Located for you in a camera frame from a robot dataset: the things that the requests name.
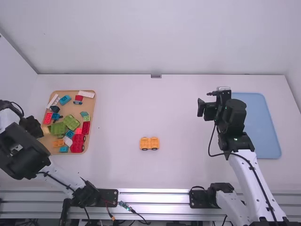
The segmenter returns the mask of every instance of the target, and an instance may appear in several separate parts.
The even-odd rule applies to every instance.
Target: red lego brick
[[[83,100],[83,96],[81,96],[81,95],[76,95],[75,96],[75,100],[78,100],[78,101],[82,101]]]
[[[83,129],[81,131],[81,134],[89,134],[89,130],[90,130],[90,121],[85,121],[83,122]]]
[[[51,123],[52,113],[46,113],[43,124],[48,125]]]
[[[73,143],[70,147],[70,151],[72,153],[82,153],[84,151],[85,147],[82,143]]]
[[[74,134],[72,137],[73,143],[84,143],[86,140],[86,137],[84,134]]]

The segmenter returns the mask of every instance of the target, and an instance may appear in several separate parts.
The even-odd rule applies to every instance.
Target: blue lego brick
[[[65,105],[66,103],[68,103],[69,101],[71,101],[71,97],[69,95],[63,96],[60,99],[60,104],[61,105]]]
[[[59,120],[60,114],[58,114],[58,113],[53,113],[51,118],[54,119],[54,120]]]
[[[84,117],[84,116],[88,116],[89,114],[88,112],[81,112],[80,115]]]
[[[69,137],[70,139],[72,139],[73,135],[74,135],[74,132],[71,131],[71,130],[69,130],[69,131],[66,133],[66,137]]]
[[[83,102],[78,101],[78,100],[74,101],[73,103],[74,103],[75,105],[82,105],[82,104],[83,104]]]
[[[68,153],[69,147],[64,146],[64,147],[60,147],[60,153]]]

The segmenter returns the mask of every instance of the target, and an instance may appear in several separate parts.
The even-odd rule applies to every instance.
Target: white lego brick
[[[49,109],[52,105],[56,105],[59,100],[60,100],[60,97],[58,96],[58,94],[55,94],[53,96],[53,98],[51,99],[51,101],[48,103],[46,108]]]
[[[90,93],[90,92],[80,90],[77,95],[81,95],[83,97],[88,97],[88,98],[94,98],[95,93]]]
[[[68,147],[70,147],[73,143],[73,141],[69,137],[66,137],[66,136],[63,137],[63,140]]]

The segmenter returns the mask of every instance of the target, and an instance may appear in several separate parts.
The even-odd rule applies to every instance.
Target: wooden tray
[[[85,91],[95,93],[93,90],[85,90]],[[60,102],[57,103],[57,106],[60,108],[59,114],[62,115],[63,117],[65,117],[69,114],[73,115],[80,122],[79,128],[82,128],[83,117],[80,115],[80,112],[87,112],[90,115],[90,121],[91,121],[90,131],[91,131],[96,95],[94,96],[94,98],[84,97],[84,99],[82,100],[82,102],[83,102],[82,105],[75,105],[73,103],[73,101],[75,100],[75,95],[77,95],[78,92],[79,92],[79,90],[57,90],[57,91],[54,91],[50,95],[49,101],[53,98],[53,96],[55,94],[58,94],[59,97],[69,95],[71,97],[71,101],[66,103],[64,106],[61,106]],[[48,112],[52,112],[52,111],[47,109],[45,112],[45,115]],[[63,118],[56,121],[56,123],[61,122],[61,121],[63,121]],[[84,142],[85,149],[81,153],[72,153],[70,151],[70,148],[69,148],[68,153],[60,153],[59,147],[53,147],[53,142],[55,140],[57,140],[57,137],[53,136],[51,134],[45,135],[44,137],[40,138],[39,141],[51,152],[51,154],[82,154],[87,151],[90,133],[85,136],[86,136],[86,140]]]

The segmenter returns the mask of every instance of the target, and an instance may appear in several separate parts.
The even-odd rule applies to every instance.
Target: metal bracket
[[[204,190],[190,190],[189,205],[192,209],[219,209],[210,203],[207,191]]]
[[[93,207],[117,207],[119,194],[119,191],[117,189],[98,189],[98,191],[100,193],[101,198],[95,205],[93,205]]]

